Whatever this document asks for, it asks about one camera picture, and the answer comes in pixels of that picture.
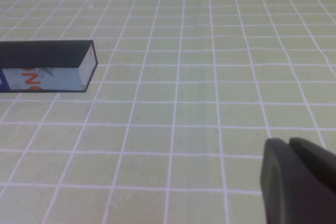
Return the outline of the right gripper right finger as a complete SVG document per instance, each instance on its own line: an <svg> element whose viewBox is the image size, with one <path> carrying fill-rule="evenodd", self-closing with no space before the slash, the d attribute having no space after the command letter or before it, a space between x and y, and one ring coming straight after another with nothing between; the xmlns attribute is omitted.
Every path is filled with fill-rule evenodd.
<svg viewBox="0 0 336 224"><path fill-rule="evenodd" d="M289 146L319 181L335 181L335 154L301 137L292 137Z"/></svg>

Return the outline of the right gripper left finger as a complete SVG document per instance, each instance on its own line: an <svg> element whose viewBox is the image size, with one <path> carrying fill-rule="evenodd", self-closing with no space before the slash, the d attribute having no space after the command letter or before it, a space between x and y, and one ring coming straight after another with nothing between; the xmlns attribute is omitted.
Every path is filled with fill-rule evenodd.
<svg viewBox="0 0 336 224"><path fill-rule="evenodd" d="M289 142L266 140L260 187L267 223L335 223L335 181L319 181Z"/></svg>

